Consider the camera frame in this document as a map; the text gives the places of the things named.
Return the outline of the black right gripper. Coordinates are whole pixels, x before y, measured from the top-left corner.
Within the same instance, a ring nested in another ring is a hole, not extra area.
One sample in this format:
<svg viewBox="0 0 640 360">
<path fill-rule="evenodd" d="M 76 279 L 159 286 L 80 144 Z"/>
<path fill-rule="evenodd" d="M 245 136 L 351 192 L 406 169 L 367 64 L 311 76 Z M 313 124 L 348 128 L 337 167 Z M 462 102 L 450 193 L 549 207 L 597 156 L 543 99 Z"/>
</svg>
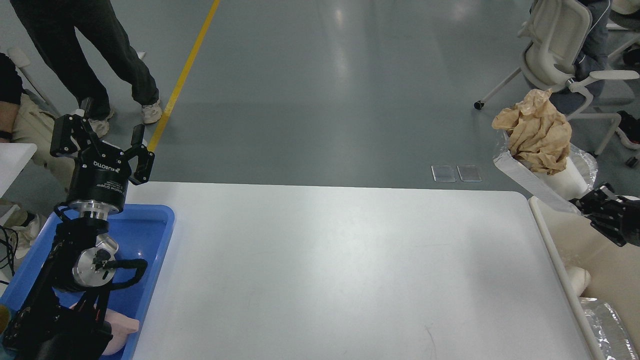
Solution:
<svg viewBox="0 0 640 360">
<path fill-rule="evenodd" d="M 570 203 L 590 220 L 595 230 L 615 236 L 613 242 L 618 247 L 640 246 L 639 198 L 618 196 L 611 184 L 601 184 Z"/>
</svg>

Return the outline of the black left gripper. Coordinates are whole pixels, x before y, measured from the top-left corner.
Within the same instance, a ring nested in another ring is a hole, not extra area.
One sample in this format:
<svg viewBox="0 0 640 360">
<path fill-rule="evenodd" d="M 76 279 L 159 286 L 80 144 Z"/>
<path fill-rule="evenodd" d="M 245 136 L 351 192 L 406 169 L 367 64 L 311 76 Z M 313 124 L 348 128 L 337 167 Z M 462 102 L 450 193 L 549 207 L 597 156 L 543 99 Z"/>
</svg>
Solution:
<svg viewBox="0 0 640 360">
<path fill-rule="evenodd" d="M 103 148 L 88 117 L 93 102 L 87 97 L 73 114 L 55 120 L 50 155 L 75 160 L 67 207 L 80 218 L 107 220 L 124 209 L 128 180 L 135 186 L 150 180 L 155 153 L 144 144 L 144 124 L 134 127 L 125 152 Z"/>
</svg>

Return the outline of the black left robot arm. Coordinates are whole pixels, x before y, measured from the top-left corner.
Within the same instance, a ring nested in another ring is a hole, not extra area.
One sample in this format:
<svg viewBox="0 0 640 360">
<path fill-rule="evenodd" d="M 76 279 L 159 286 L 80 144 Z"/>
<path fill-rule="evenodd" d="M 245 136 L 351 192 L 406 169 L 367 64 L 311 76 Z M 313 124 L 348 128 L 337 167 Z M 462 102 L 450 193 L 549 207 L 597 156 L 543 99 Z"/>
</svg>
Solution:
<svg viewBox="0 0 640 360">
<path fill-rule="evenodd" d="M 17 360 L 98 360 L 114 338 L 106 315 L 110 294 L 138 284 L 145 259 L 117 259 L 110 215 L 125 207 L 128 185 L 150 178 L 154 153 L 137 125 L 130 148 L 102 141 L 90 125 L 92 98 L 54 124 L 50 154 L 75 168 L 50 252 L 2 338 Z"/>
</svg>

